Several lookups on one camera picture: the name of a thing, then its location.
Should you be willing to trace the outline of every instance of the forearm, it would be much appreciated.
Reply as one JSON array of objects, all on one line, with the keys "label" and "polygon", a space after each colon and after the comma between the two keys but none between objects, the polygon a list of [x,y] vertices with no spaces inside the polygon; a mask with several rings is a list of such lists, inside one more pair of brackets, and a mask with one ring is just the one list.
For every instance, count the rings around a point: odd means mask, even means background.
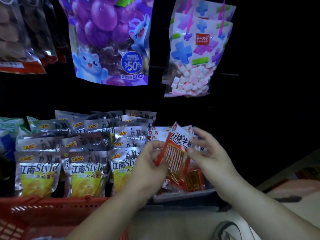
[{"label": "forearm", "polygon": [[247,182],[239,182],[230,204],[263,240],[320,239],[320,230]]},{"label": "forearm", "polygon": [[66,240],[116,240],[140,205],[136,194],[123,188],[86,218]]}]

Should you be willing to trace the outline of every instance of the shoe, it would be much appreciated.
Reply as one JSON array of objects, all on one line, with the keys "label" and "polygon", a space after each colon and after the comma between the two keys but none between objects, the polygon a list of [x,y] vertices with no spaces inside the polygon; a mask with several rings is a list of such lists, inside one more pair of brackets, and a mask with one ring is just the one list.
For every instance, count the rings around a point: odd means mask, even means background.
[{"label": "shoe", "polygon": [[213,234],[214,240],[242,240],[238,226],[231,221],[221,222]]}]

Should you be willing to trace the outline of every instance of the cartoon character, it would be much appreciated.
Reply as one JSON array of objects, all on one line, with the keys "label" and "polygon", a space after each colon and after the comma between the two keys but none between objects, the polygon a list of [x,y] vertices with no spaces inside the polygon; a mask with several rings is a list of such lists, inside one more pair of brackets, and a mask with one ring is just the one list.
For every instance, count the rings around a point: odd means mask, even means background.
[{"label": "cartoon character", "polygon": [[101,83],[102,80],[108,77],[108,70],[101,68],[99,56],[85,52],[79,48],[79,55],[72,53],[73,64],[77,68],[76,76],[84,80]]},{"label": "cartoon character", "polygon": [[144,20],[137,25],[136,29],[129,31],[129,35],[134,41],[131,47],[138,51],[142,57],[147,56],[146,49],[149,48],[150,21],[149,15],[146,14]]}]

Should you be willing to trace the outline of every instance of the person's left hand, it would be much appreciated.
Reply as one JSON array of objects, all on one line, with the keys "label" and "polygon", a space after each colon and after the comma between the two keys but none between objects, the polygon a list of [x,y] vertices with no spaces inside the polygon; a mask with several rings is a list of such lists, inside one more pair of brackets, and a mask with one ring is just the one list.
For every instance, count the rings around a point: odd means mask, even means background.
[{"label": "person's left hand", "polygon": [[154,160],[160,154],[157,148],[163,148],[163,141],[150,141],[138,156],[128,182],[124,186],[130,190],[140,201],[140,204],[146,204],[158,190],[162,187],[168,172],[168,165],[161,163],[158,167],[154,165]]}]

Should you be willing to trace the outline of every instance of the red shopping basket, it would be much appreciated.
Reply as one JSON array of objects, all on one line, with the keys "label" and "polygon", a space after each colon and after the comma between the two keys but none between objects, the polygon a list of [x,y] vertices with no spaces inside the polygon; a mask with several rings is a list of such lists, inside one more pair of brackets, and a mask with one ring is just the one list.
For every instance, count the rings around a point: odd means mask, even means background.
[{"label": "red shopping basket", "polygon": [[[0,198],[0,239],[66,237],[108,198]],[[127,240],[127,231],[121,240]]]}]

